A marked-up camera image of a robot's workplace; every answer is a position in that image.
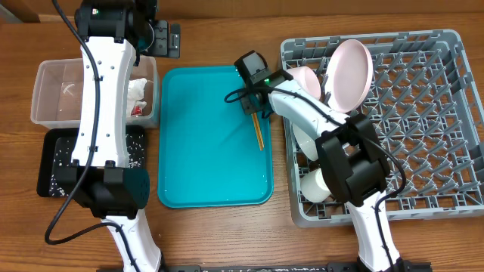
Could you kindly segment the white napkin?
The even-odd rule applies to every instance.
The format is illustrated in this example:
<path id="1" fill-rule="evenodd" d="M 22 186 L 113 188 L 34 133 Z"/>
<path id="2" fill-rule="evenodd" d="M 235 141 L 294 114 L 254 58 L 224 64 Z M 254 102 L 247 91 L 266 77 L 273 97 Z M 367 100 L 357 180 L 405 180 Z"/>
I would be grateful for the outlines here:
<path id="1" fill-rule="evenodd" d="M 140 106 L 142 109 L 147 106 L 147 102 L 144 100 L 144 88 L 146 84 L 146 78 L 129 81 L 126 108 L 126 114 L 128 116 L 131 116 L 131 111 L 135 106 Z"/>

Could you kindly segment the small pink bowl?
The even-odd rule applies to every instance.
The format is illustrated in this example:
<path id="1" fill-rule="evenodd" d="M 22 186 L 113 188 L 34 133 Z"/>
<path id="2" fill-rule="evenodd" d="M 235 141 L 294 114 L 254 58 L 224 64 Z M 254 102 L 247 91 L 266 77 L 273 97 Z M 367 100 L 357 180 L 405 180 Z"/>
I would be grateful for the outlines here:
<path id="1" fill-rule="evenodd" d="M 316 100 L 321 98 L 321 86 L 318 77 L 311 68 L 300 66 L 297 68 L 290 68 L 287 72 L 291 74 L 305 92 L 310 94 Z"/>

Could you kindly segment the red wrapper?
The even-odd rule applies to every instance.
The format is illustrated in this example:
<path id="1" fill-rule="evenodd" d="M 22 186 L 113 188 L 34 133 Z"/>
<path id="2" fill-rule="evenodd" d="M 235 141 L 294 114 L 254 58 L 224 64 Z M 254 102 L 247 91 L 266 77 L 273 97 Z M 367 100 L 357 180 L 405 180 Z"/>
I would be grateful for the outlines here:
<path id="1" fill-rule="evenodd" d="M 143 109 L 140 106 L 135 106 L 131 111 L 131 116 L 141 116 L 143 114 Z"/>

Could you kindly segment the large pink plate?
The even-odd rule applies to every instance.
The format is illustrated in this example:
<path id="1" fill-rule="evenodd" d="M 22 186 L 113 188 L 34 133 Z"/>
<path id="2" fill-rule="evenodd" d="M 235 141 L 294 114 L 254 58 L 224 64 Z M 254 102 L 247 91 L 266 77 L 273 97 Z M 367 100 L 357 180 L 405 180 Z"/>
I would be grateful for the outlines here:
<path id="1" fill-rule="evenodd" d="M 373 79 L 373 61 L 360 41 L 341 43 L 330 58 L 325 76 L 327 105 L 340 113 L 355 110 L 367 97 Z"/>

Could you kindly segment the white cup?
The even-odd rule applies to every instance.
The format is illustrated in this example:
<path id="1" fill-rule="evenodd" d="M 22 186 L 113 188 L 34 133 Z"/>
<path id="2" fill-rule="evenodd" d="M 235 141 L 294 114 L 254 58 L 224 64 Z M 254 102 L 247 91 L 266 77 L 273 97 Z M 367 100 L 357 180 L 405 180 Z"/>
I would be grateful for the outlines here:
<path id="1" fill-rule="evenodd" d="M 320 168 L 309 172 L 300 179 L 303 196 L 310 202 L 323 202 L 331 195 Z"/>

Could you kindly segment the grey bowl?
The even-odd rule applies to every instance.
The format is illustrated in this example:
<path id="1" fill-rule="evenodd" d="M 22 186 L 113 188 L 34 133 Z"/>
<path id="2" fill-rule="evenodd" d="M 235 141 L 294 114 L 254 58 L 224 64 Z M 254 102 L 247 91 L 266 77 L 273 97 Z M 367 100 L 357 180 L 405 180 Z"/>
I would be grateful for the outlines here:
<path id="1" fill-rule="evenodd" d="M 297 144 L 305 156 L 316 161 L 318 159 L 318 152 L 316 149 L 315 141 L 311 139 L 301 128 L 297 125 L 292 124 L 293 134 L 296 139 Z"/>

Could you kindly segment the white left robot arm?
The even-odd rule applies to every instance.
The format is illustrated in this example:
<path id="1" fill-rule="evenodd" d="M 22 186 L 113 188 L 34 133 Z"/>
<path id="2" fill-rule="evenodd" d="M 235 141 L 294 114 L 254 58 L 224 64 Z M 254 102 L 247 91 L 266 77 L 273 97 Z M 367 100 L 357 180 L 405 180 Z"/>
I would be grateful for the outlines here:
<path id="1" fill-rule="evenodd" d="M 169 24 L 156 19 L 156 1 L 83 1 L 68 23 L 81 45 L 82 108 L 71 163 L 54 176 L 110 231 L 124 271 L 165 271 L 145 207 L 147 170 L 129 167 L 126 109 L 129 78 L 141 56 L 177 58 L 168 48 Z"/>

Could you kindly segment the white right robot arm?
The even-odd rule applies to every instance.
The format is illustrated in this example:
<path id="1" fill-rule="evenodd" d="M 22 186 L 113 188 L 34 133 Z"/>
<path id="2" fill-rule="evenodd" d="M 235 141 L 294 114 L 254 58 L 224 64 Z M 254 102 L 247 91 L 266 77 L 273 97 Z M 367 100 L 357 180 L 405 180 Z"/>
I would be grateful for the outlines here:
<path id="1" fill-rule="evenodd" d="M 386 216 L 390 154 L 363 114 L 347 116 L 311 96 L 288 72 L 240 71 L 240 97 L 259 95 L 261 105 L 289 119 L 315 142 L 321 177 L 346 204 L 358 238 L 358 266 L 365 271 L 403 271 Z"/>

